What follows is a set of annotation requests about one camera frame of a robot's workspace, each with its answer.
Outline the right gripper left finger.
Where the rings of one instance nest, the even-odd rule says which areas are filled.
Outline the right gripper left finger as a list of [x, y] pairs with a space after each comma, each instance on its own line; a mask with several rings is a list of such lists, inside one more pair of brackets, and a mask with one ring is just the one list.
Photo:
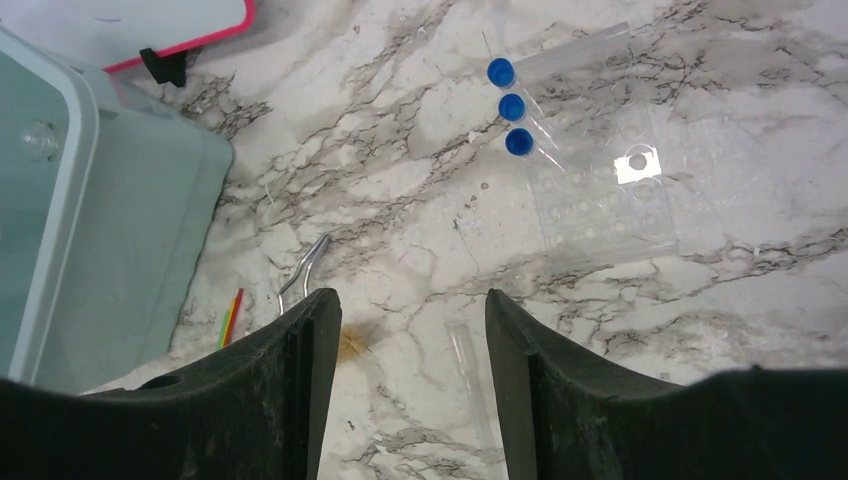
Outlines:
[[321, 288], [270, 324], [134, 390], [1, 384], [5, 479], [313, 479], [342, 309]]

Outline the metal crucible tongs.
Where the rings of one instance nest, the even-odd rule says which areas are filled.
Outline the metal crucible tongs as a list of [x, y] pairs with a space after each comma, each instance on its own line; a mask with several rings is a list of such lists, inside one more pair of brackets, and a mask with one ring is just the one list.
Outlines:
[[286, 295], [292, 288], [299, 285], [303, 298], [310, 295], [310, 278], [312, 270], [324, 255], [330, 243], [331, 236], [329, 234], [323, 234], [300, 259], [294, 272], [279, 288], [277, 291], [277, 305], [280, 315], [284, 315], [286, 312]]

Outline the blue capped test tube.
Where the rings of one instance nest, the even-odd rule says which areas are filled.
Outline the blue capped test tube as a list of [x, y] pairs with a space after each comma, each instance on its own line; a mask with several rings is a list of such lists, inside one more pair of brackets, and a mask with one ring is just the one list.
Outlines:
[[505, 94], [498, 102], [498, 113], [503, 119], [509, 122], [519, 122], [526, 114], [525, 101], [519, 94]]
[[535, 148], [533, 135], [524, 128], [510, 130], [504, 140], [506, 150], [513, 156], [527, 156]]
[[486, 76], [488, 80], [500, 89], [509, 89], [515, 82], [516, 74], [513, 64], [506, 58], [495, 58], [490, 61]]

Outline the brown test tube brush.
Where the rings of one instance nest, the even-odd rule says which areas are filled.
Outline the brown test tube brush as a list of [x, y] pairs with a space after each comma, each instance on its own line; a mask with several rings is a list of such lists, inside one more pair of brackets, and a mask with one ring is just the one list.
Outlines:
[[338, 366], [367, 352], [380, 340], [381, 327], [375, 322], [346, 323], [339, 334]]

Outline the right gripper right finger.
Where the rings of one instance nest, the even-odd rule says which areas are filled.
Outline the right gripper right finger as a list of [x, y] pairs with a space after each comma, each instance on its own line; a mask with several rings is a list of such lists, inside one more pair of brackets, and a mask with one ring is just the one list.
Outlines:
[[593, 353], [491, 290], [485, 327], [513, 479], [843, 479], [843, 369], [715, 374], [689, 386]]

